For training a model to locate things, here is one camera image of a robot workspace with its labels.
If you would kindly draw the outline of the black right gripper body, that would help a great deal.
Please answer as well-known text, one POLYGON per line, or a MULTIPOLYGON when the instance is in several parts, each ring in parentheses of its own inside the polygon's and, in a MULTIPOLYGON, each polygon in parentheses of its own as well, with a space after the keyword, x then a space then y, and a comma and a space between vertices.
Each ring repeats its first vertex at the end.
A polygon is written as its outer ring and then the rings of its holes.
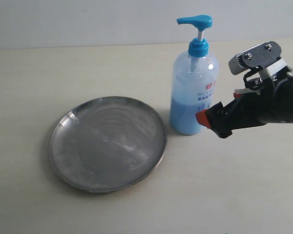
POLYGON ((293 124, 293 80, 276 86, 266 82, 260 94, 246 93, 226 106, 219 102, 206 110, 206 127, 220 138, 229 137, 233 130, 268 123, 293 124))

